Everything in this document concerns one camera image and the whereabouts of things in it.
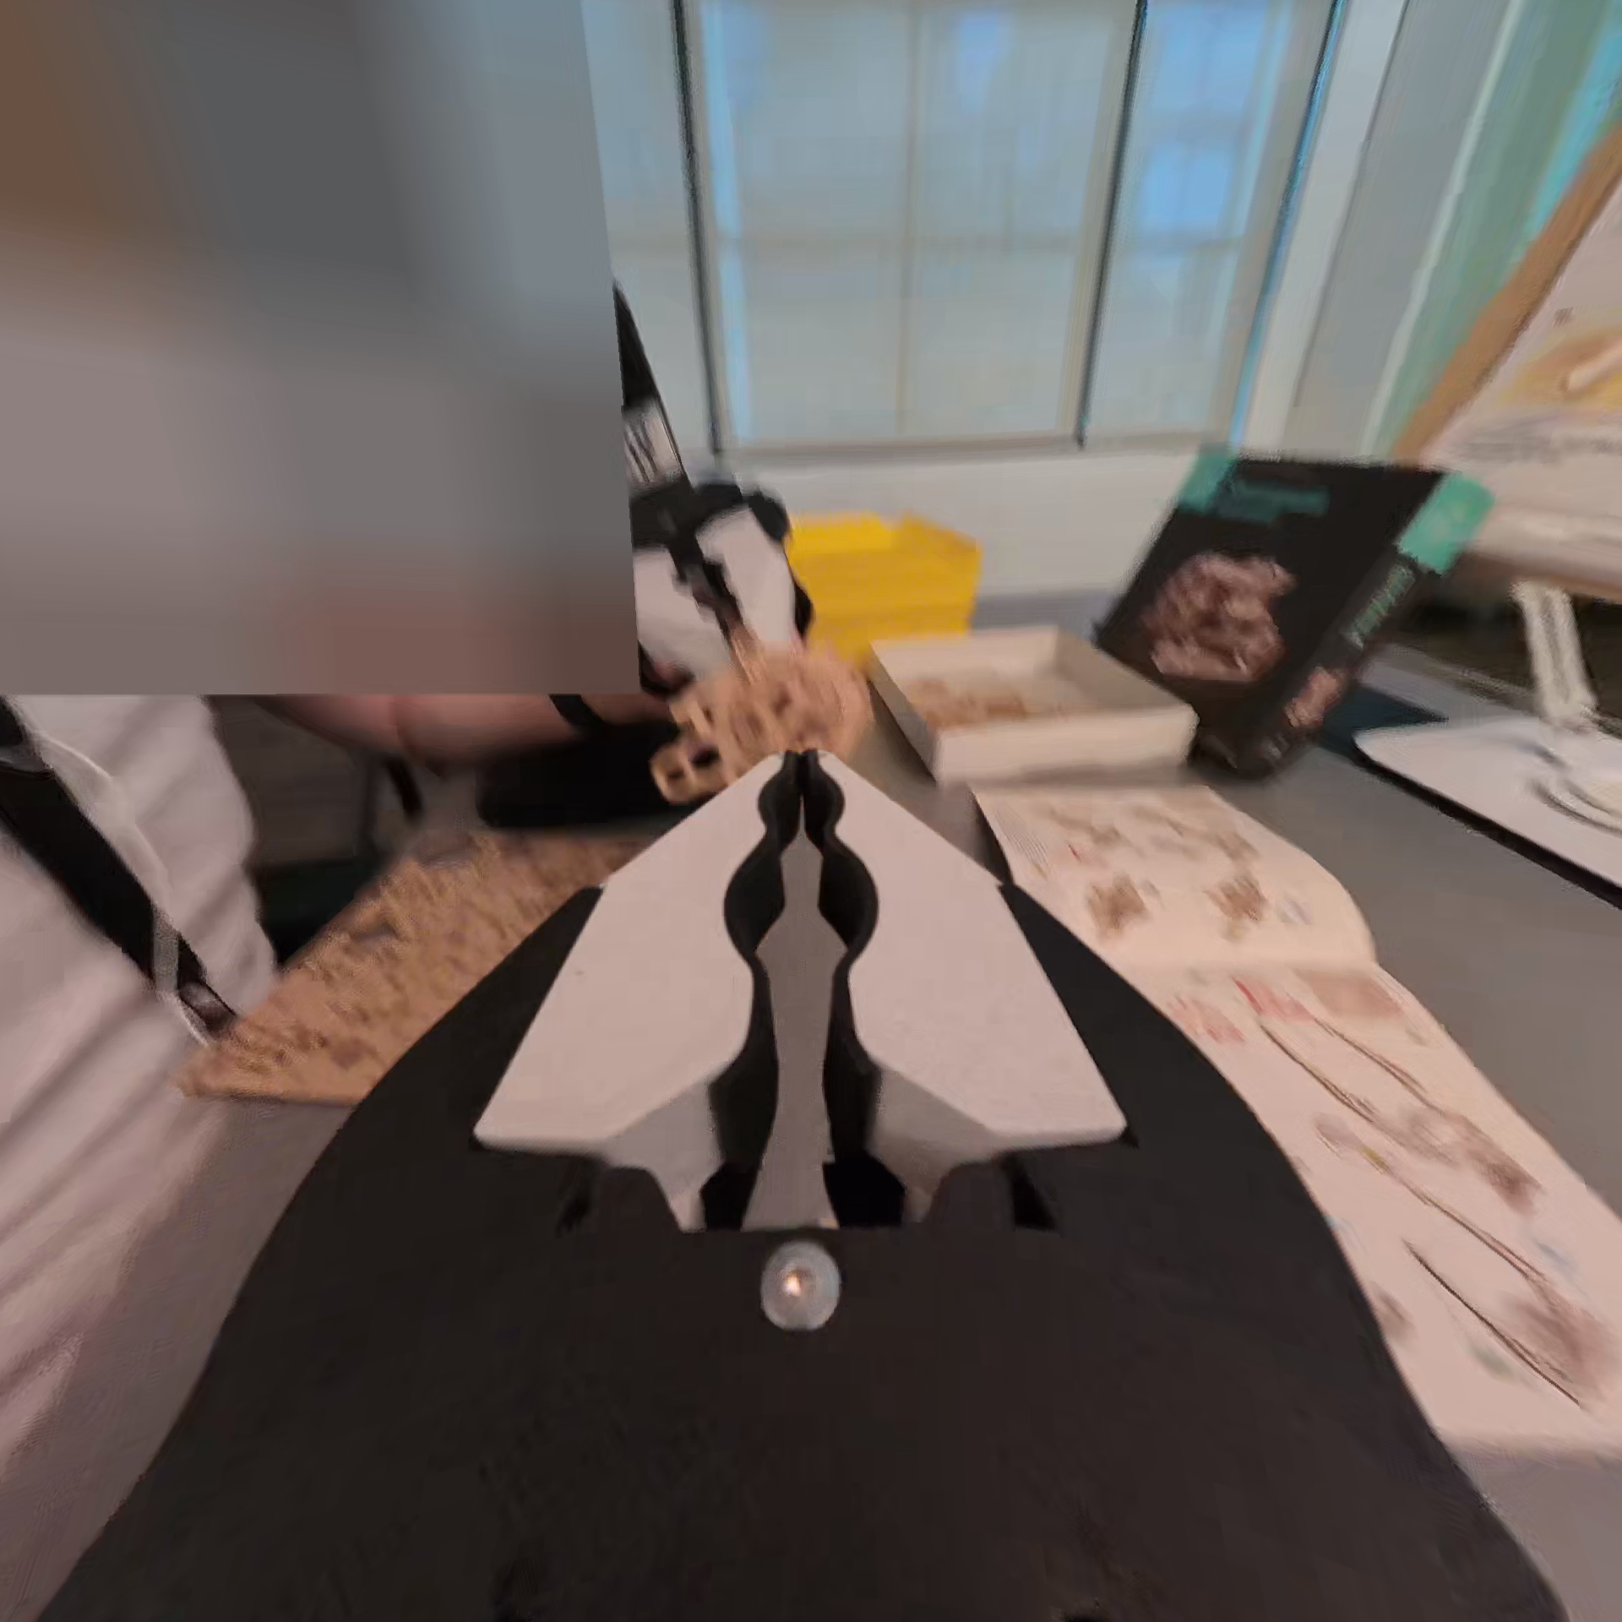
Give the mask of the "instruction booklet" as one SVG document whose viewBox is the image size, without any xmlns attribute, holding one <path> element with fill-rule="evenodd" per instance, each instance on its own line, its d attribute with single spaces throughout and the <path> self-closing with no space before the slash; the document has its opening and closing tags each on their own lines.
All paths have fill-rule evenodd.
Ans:
<svg viewBox="0 0 1622 1622">
<path fill-rule="evenodd" d="M 1618 1458 L 1618 1217 L 1380 968 L 1341 884 L 1203 787 L 973 798 L 1012 882 L 1283 1150 L 1431 1428 Z"/>
</svg>

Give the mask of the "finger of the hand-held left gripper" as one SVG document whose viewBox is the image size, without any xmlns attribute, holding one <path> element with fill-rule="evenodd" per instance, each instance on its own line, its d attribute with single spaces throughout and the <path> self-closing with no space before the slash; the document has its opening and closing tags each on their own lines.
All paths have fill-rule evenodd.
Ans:
<svg viewBox="0 0 1622 1622">
<path fill-rule="evenodd" d="M 799 593 L 784 546 L 747 505 L 713 512 L 700 524 L 700 602 L 706 656 L 728 656 L 732 634 L 760 647 L 799 647 Z"/>
<path fill-rule="evenodd" d="M 635 546 L 635 628 L 642 679 L 695 681 L 728 671 L 723 619 L 738 610 L 721 546 Z"/>
</svg>

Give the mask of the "white base board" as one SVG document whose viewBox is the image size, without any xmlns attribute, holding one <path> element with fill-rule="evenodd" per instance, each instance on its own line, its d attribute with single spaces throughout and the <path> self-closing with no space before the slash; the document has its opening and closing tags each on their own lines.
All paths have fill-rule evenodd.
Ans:
<svg viewBox="0 0 1622 1622">
<path fill-rule="evenodd" d="M 1380 774 L 1612 903 L 1620 897 L 1620 742 L 1547 720 L 1431 722 L 1358 733 Z"/>
</svg>

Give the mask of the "person's left forearm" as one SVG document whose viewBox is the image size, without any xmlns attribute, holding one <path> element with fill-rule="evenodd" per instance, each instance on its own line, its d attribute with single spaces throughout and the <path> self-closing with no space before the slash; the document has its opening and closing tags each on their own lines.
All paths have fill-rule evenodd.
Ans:
<svg viewBox="0 0 1622 1622">
<path fill-rule="evenodd" d="M 547 697 L 259 697 L 317 738 L 435 772 L 481 766 L 577 737 Z"/>
</svg>

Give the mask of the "white desk lamp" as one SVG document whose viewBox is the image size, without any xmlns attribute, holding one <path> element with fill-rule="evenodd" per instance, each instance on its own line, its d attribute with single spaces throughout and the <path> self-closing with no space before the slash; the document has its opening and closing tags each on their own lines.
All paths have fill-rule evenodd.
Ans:
<svg viewBox="0 0 1622 1622">
<path fill-rule="evenodd" d="M 1620 738 L 1593 695 L 1571 598 L 1515 581 L 1511 598 L 1530 658 L 1535 750 L 1547 763 L 1539 793 L 1565 815 L 1620 832 Z"/>
</svg>

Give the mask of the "black model kit box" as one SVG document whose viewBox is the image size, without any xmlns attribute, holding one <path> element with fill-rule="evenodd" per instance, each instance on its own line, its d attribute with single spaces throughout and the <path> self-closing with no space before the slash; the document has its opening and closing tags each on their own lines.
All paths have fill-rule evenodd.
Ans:
<svg viewBox="0 0 1622 1622">
<path fill-rule="evenodd" d="M 1492 509 L 1459 473 L 1203 447 L 1096 632 L 1240 780 L 1300 755 Z"/>
</svg>

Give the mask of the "beige sign board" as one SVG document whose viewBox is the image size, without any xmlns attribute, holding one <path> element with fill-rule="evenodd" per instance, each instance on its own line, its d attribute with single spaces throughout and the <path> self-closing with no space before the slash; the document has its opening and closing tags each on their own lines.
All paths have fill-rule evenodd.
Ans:
<svg viewBox="0 0 1622 1622">
<path fill-rule="evenodd" d="M 1591 148 L 1392 445 L 1491 494 L 1468 565 L 1620 600 L 1620 129 Z"/>
</svg>

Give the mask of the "wooden laser-cut parts sheet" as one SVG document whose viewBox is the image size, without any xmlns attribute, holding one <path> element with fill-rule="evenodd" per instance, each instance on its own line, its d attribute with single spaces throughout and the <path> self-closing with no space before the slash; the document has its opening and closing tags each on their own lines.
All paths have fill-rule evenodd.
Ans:
<svg viewBox="0 0 1622 1622">
<path fill-rule="evenodd" d="M 650 841 L 642 830 L 424 836 L 177 1071 L 177 1092 L 354 1107 L 562 903 Z"/>
</svg>

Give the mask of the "window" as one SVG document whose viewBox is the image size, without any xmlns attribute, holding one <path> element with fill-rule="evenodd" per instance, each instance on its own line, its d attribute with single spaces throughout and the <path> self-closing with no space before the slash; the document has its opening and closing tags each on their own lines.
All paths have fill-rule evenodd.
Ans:
<svg viewBox="0 0 1622 1622">
<path fill-rule="evenodd" d="M 717 447 L 1236 432 L 1345 4 L 672 4 Z"/>
</svg>

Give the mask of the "yellow plastic bin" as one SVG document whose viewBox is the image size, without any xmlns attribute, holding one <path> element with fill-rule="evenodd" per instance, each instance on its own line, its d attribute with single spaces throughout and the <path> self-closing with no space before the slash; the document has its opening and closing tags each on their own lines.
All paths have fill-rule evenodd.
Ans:
<svg viewBox="0 0 1622 1622">
<path fill-rule="evenodd" d="M 960 636 L 979 600 L 979 544 L 909 512 L 797 512 L 786 553 L 810 636 L 848 658 L 874 641 Z"/>
</svg>

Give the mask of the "person's torso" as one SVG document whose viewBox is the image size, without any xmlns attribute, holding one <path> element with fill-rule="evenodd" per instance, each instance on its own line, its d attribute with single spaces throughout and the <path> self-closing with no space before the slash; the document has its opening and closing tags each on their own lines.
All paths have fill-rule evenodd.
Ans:
<svg viewBox="0 0 1622 1622">
<path fill-rule="evenodd" d="M 272 987 L 248 804 L 197 697 L 3 701 L 3 798 L 46 793 L 140 905 L 132 961 L 3 828 L 3 1477 L 59 1415 L 134 1249 L 220 1135 L 175 1073 Z"/>
</svg>

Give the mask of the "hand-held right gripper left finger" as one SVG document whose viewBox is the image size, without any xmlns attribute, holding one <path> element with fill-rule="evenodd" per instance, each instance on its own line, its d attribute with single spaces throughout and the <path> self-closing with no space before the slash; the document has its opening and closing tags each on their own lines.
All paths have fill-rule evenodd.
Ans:
<svg viewBox="0 0 1622 1622">
<path fill-rule="evenodd" d="M 799 804 L 797 757 L 771 757 L 588 894 L 480 1146 L 646 1172 L 678 1228 L 739 1226 L 779 1103 L 758 948 Z"/>
</svg>

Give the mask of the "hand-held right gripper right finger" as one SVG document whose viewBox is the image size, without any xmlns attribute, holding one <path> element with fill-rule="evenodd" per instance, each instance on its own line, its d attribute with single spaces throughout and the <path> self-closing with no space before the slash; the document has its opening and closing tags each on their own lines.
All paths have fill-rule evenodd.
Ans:
<svg viewBox="0 0 1622 1622">
<path fill-rule="evenodd" d="M 840 944 L 822 1064 L 837 1224 L 902 1224 L 962 1166 L 1124 1136 L 1001 882 L 825 753 L 803 757 L 803 828 Z"/>
</svg>

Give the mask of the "white cardboard tray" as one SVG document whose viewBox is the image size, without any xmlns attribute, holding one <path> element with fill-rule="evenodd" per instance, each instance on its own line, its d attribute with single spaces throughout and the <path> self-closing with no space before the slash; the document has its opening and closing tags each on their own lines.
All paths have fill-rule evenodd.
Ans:
<svg viewBox="0 0 1622 1622">
<path fill-rule="evenodd" d="M 1179 766 L 1193 709 L 1059 626 L 872 643 L 866 677 L 941 783 Z"/>
</svg>

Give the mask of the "wooden gear model assembly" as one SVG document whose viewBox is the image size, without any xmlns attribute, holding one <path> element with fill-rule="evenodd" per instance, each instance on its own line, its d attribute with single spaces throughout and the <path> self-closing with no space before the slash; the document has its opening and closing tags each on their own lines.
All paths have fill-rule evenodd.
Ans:
<svg viewBox="0 0 1622 1622">
<path fill-rule="evenodd" d="M 844 660 L 801 647 L 764 647 L 687 684 L 670 701 L 674 738 L 650 759 L 668 804 L 708 798 L 779 755 L 822 752 L 846 759 L 872 709 L 863 677 Z"/>
</svg>

